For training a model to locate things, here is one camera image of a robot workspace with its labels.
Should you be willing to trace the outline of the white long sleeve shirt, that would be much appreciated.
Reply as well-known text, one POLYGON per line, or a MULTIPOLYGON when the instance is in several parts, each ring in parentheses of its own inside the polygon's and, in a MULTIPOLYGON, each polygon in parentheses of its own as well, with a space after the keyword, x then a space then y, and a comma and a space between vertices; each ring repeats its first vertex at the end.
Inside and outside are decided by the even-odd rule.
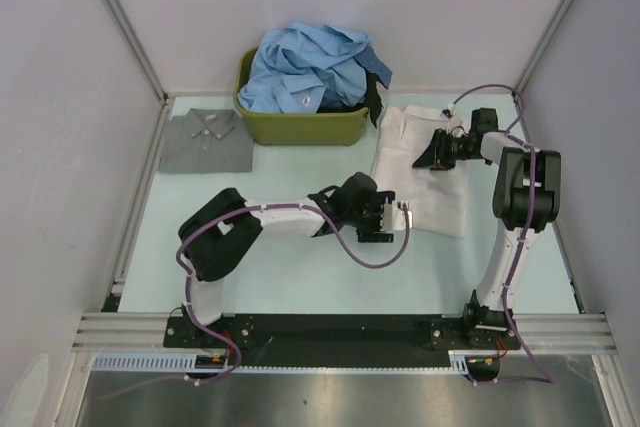
POLYGON ((409 105, 389 106, 379 126, 371 176, 381 190, 390 190, 413 213, 413 227, 455 238, 465 235, 467 165, 449 171, 413 169, 437 129, 445 129, 441 111, 409 105))

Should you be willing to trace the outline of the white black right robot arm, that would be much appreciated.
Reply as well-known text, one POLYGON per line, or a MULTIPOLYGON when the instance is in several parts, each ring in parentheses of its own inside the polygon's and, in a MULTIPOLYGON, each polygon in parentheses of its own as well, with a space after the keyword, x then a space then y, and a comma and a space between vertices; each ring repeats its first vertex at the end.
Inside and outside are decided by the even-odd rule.
POLYGON ((476 159, 498 167, 492 197, 496 240, 462 315, 430 321, 434 350, 519 347, 512 312, 516 284, 532 243, 559 213, 561 154, 538 150, 501 130, 491 108, 474 110, 466 132, 436 130, 412 167, 449 171, 476 159))

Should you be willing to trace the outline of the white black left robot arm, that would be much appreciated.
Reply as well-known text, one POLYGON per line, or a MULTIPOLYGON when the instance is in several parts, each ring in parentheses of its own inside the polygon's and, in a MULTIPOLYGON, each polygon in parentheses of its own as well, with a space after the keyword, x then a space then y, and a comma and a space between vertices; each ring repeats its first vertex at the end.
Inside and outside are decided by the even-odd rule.
POLYGON ((176 260, 186 273, 186 334, 197 345, 214 344, 221 334, 224 279, 240 265, 261 236, 299 234, 309 238, 333 235, 361 266, 380 269, 398 260, 408 245, 412 213, 393 191, 381 191, 362 172, 342 185, 331 185, 292 202, 260 203, 226 188, 187 219, 178 230, 176 260), (355 230, 360 243, 391 243, 404 233, 400 251, 391 260, 372 264, 356 256, 340 231, 355 230))

